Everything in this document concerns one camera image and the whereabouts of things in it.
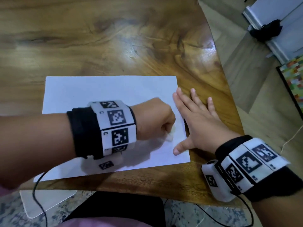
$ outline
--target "glossy wooden tabletop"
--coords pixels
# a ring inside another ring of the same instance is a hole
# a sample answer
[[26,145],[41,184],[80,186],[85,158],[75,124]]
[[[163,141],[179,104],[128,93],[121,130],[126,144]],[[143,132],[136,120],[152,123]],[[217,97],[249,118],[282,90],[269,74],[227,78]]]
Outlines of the glossy wooden tabletop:
[[[214,41],[197,0],[0,0],[0,114],[41,113],[46,76],[175,75],[243,133]],[[219,204],[201,164],[41,182],[40,189],[117,191]],[[33,188],[27,182],[21,189]]]

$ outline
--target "open hand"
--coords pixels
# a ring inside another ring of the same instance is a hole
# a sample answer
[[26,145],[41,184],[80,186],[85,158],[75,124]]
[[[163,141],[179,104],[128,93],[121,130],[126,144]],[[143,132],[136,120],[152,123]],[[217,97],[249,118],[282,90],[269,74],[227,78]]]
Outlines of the open hand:
[[172,108],[159,98],[131,106],[137,125],[137,140],[148,140],[170,133],[176,117]]
[[181,88],[177,88],[173,94],[174,102],[189,128],[188,138],[176,145],[174,155],[192,148],[215,153],[219,146],[240,136],[220,120],[211,97],[207,99],[207,107],[201,102],[194,88],[191,89],[191,97],[192,100]]

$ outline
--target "person's lap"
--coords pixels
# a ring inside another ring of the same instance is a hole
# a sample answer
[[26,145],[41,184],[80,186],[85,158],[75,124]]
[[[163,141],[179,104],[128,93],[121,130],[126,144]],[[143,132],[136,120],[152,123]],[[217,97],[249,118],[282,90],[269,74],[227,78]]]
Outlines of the person's lap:
[[89,217],[131,218],[154,227],[166,226],[162,199],[138,194],[97,191],[64,221]]

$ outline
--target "sheet of paper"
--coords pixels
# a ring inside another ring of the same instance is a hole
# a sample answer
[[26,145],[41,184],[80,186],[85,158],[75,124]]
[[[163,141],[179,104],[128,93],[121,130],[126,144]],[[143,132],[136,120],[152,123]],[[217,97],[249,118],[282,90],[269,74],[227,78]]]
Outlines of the sheet of paper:
[[176,76],[48,76],[42,114],[65,113],[90,101],[120,99],[132,106],[159,97],[172,107],[176,122],[172,140],[137,141],[134,149],[122,152],[118,167],[101,170],[93,158],[76,158],[51,169],[42,181],[190,162],[188,151],[178,156],[172,152],[186,139],[184,120],[172,99],[176,88]]

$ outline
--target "wrist-mounted device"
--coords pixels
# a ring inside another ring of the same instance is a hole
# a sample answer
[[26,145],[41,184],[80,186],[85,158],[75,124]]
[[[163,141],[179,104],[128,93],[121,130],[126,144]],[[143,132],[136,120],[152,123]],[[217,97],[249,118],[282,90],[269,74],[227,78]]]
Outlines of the wrist-mounted device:
[[68,111],[67,116],[77,157],[106,157],[107,164],[98,161],[102,170],[120,164],[119,152],[134,148],[137,141],[134,113],[121,100],[90,102],[88,107]]
[[286,167],[290,162],[259,138],[237,137],[221,145],[215,154],[218,160],[203,164],[202,171],[219,201],[229,202],[244,194],[256,202],[294,194],[303,186],[302,180]]

